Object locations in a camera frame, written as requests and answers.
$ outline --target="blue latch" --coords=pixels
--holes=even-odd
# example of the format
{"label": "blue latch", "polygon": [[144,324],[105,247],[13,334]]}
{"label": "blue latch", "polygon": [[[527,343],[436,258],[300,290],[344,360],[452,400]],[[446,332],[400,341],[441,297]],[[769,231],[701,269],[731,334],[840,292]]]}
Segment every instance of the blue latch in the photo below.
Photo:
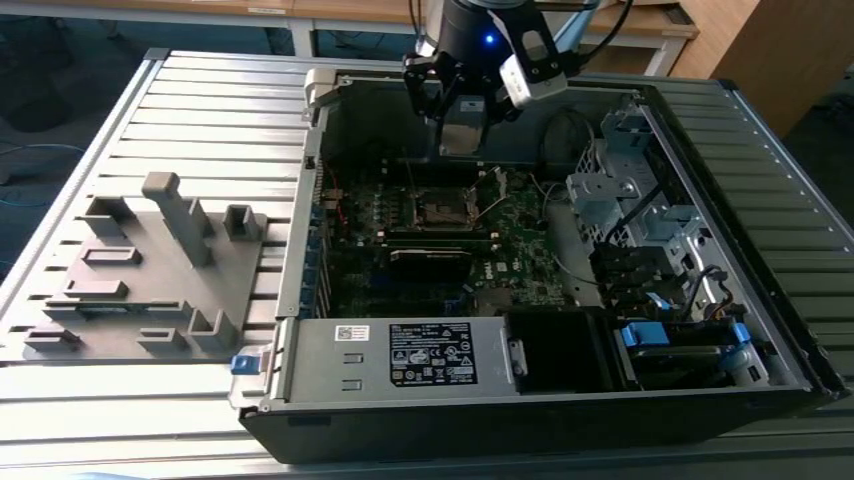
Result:
{"label": "blue latch", "polygon": [[627,347],[669,345],[661,322],[631,322],[620,330]]}
{"label": "blue latch", "polygon": [[257,375],[261,371],[261,358],[254,355],[234,355],[230,357],[232,375]]}
{"label": "blue latch", "polygon": [[748,343],[749,342],[749,331],[747,330],[747,325],[743,323],[732,324],[732,333],[735,334],[735,338],[737,343]]}
{"label": "blue latch", "polygon": [[672,308],[672,305],[669,305],[669,302],[664,300],[657,293],[645,292],[645,296],[652,299],[652,302],[655,302],[655,306],[661,310],[667,311]]}

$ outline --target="motherboard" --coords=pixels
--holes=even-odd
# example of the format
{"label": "motherboard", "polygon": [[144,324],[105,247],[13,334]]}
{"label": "motherboard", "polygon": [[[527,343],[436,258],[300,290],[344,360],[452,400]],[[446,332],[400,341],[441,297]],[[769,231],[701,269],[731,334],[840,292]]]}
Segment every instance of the motherboard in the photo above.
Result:
{"label": "motherboard", "polygon": [[[565,196],[544,186],[549,199]],[[491,316],[515,304],[564,305],[541,188],[529,172],[475,163],[330,166],[330,315]]]}

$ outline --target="gray 3d printed holder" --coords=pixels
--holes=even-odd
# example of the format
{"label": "gray 3d printed holder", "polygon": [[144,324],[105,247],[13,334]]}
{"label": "gray 3d printed holder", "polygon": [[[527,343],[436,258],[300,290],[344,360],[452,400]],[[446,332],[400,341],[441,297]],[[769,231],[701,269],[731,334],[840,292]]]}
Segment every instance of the gray 3d printed holder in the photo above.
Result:
{"label": "gray 3d printed holder", "polygon": [[94,197],[78,217],[94,233],[31,329],[42,360],[224,361],[238,347],[266,217],[248,205],[205,214],[174,173],[152,172],[142,195],[160,212]]}

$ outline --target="power supply label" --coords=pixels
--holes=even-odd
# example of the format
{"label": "power supply label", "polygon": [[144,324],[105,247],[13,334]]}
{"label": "power supply label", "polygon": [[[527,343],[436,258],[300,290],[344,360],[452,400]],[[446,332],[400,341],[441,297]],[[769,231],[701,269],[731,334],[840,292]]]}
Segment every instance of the power supply label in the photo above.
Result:
{"label": "power supply label", "polygon": [[388,339],[396,387],[477,383],[469,323],[390,324]]}

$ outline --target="aluminum profile table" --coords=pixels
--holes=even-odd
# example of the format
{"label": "aluminum profile table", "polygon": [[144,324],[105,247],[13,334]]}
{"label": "aluminum profile table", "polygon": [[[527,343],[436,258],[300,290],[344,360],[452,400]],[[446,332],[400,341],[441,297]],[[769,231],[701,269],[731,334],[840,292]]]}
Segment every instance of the aluminum profile table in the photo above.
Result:
{"label": "aluminum profile table", "polygon": [[[89,234],[73,220],[86,196],[130,196],[133,208],[153,209],[138,198],[142,177],[169,170],[206,211],[238,199],[270,218],[245,326],[248,342],[269,340],[306,129],[302,81],[317,65],[392,75],[398,70],[380,62],[149,52],[0,289],[0,326],[22,316],[39,320],[38,302],[60,287]],[[711,81],[631,80],[655,84],[667,98],[831,361],[854,378],[847,225],[736,91]],[[617,471],[649,478],[673,472],[688,478],[800,478],[854,467],[854,399],[796,419],[755,423],[700,445],[294,467],[277,464],[242,430],[225,399],[229,384],[225,365],[7,365],[0,369],[0,478],[78,472],[410,478],[567,469],[576,470],[575,478],[612,478]]]}

